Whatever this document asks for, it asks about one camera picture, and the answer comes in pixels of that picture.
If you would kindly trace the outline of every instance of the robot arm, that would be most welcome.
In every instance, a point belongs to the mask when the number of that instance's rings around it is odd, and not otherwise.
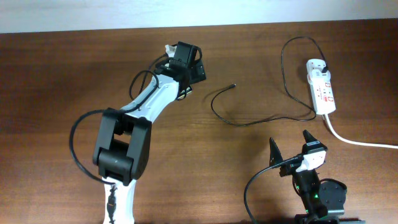
[[[199,59],[195,60],[197,51]],[[206,79],[201,50],[190,44],[179,42],[175,46],[166,45],[169,58],[157,64],[149,86],[131,103],[122,107],[128,113],[105,112],[98,132],[93,163],[105,184],[104,223],[134,223],[132,214],[136,180],[144,172],[149,158],[152,123],[171,102],[181,100],[192,91],[191,84]],[[114,135],[130,135],[129,142],[122,142]]]

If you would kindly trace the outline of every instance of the white power strip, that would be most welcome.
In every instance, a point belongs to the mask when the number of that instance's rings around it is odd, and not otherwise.
[[[386,147],[391,149],[398,149],[398,146],[392,146],[387,144],[373,144],[347,140],[336,133],[331,126],[328,114],[336,110],[335,97],[331,90],[330,83],[330,72],[324,71],[326,62],[320,59],[311,59],[307,62],[307,79],[311,86],[312,101],[315,108],[315,112],[322,115],[326,120],[329,130],[333,135],[343,142],[350,144],[356,144],[360,146],[373,146],[373,147]]]

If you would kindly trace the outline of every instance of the white wall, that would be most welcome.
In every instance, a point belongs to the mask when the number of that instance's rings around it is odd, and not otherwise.
[[[398,17],[398,0],[0,0],[0,32]]]

